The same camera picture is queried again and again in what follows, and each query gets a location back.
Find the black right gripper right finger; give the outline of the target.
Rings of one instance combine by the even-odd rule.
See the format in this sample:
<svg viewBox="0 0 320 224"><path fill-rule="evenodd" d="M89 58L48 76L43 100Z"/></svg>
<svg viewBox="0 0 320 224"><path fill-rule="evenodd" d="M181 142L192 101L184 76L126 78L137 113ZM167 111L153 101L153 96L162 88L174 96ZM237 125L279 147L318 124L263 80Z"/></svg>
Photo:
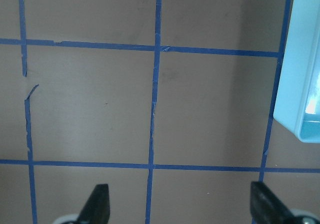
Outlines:
<svg viewBox="0 0 320 224"><path fill-rule="evenodd" d="M260 181L250 184L250 213L256 223L289 223L293 213Z"/></svg>

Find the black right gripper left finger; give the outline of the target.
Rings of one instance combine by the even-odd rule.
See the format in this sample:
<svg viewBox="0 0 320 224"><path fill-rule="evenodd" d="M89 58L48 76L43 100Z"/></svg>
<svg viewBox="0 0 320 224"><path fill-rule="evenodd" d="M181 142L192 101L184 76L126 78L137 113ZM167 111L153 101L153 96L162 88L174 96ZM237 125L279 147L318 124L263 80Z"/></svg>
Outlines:
<svg viewBox="0 0 320 224"><path fill-rule="evenodd" d="M76 219L77 223L105 224L110 218L108 184L97 184Z"/></svg>

